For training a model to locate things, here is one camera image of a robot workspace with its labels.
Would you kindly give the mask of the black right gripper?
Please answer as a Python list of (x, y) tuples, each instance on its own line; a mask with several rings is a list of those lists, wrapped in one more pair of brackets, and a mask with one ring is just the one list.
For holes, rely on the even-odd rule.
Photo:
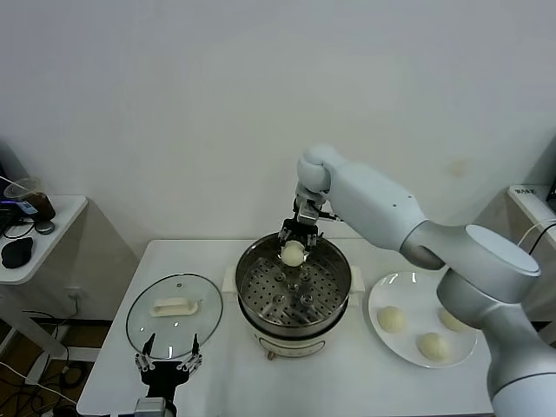
[(318, 243), (318, 227), (315, 224), (304, 224), (295, 218), (285, 219), (278, 233), (280, 246), (283, 248), (288, 240), (303, 240), (304, 259), (307, 259)]

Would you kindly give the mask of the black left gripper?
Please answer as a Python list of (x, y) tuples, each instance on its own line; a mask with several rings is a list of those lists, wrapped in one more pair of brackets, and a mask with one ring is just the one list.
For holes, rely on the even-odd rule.
[(155, 365), (150, 354), (155, 338), (156, 334), (153, 333), (143, 344), (141, 351), (135, 354), (135, 364), (141, 372), (142, 383), (148, 387), (148, 397), (174, 399), (176, 388), (188, 382), (189, 376), (202, 364), (198, 334), (194, 335), (189, 358), (177, 367), (178, 370), (154, 370)]

